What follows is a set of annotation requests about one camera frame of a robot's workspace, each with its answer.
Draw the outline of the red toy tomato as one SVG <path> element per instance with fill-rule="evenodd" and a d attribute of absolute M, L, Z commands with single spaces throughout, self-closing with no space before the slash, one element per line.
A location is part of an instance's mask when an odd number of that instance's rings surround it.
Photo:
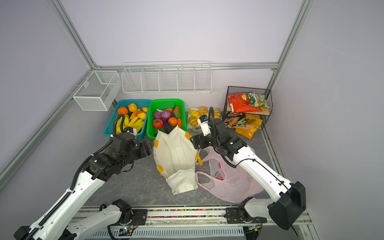
<path fill-rule="evenodd" d="M 164 126 L 164 122 L 162 119 L 154 119 L 153 121 L 153 127 L 156 129 L 156 130 L 160 130 L 161 128 L 163 128 Z"/>

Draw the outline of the white canvas tote bag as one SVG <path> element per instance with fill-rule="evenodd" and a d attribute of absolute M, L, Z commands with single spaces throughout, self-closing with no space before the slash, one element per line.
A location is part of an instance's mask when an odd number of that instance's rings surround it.
<path fill-rule="evenodd" d="M 198 150 L 190 141 L 191 135 L 179 127 L 170 133 L 158 132 L 153 147 L 158 172 L 166 179 L 173 195 L 198 188 L 195 165 Z"/>

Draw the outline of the pink plastic grocery bag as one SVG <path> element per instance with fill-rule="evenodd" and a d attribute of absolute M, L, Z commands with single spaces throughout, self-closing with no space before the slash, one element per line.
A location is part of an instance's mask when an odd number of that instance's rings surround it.
<path fill-rule="evenodd" d="M 196 172 L 198 186 L 215 197 L 233 204 L 239 204 L 249 197 L 261 193 L 264 188 L 246 170 L 230 167 L 212 147 L 199 151 L 202 162 L 207 163 L 210 172 Z"/>

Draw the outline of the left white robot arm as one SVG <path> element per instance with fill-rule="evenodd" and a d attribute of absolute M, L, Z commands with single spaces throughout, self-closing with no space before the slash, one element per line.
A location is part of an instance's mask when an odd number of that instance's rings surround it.
<path fill-rule="evenodd" d="M 84 203 L 112 176 L 124 173 L 126 165 L 152 154 L 151 144 L 139 141 L 134 133 L 112 136 L 102 148 L 89 155 L 76 170 L 70 187 L 61 198 L 30 226 L 21 226 L 16 240 L 82 240 L 114 224 L 130 225 L 132 207 L 118 199 L 78 224 L 71 224 Z"/>

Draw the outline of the yellow snack bag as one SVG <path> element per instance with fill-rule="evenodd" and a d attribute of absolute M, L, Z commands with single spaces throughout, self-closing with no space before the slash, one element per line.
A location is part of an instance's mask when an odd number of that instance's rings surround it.
<path fill-rule="evenodd" d="M 244 125 L 236 128 L 235 132 L 251 140 L 254 134 L 259 129 L 261 129 L 263 120 L 256 115 L 250 115 L 250 114 L 246 114 L 246 117 L 244 120 L 245 120 Z"/>

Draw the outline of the black orange snack bag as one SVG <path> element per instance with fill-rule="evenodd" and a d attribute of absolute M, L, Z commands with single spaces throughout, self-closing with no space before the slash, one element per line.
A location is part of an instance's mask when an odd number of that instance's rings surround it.
<path fill-rule="evenodd" d="M 242 128 L 246 125 L 246 114 L 227 111 L 225 113 L 224 123 L 227 129 Z"/>

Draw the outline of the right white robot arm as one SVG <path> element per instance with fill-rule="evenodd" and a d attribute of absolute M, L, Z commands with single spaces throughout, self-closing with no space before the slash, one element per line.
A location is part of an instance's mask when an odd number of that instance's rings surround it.
<path fill-rule="evenodd" d="M 269 203 L 249 198 L 239 207 L 244 218 L 270 218 L 283 230 L 293 228 L 295 221 L 307 209 L 306 188 L 292 183 L 265 164 L 239 137 L 232 136 L 221 119 L 214 119 L 214 109 L 198 118 L 202 133 L 190 138 L 195 149 L 213 147 L 231 168 L 244 169 L 271 198 Z"/>

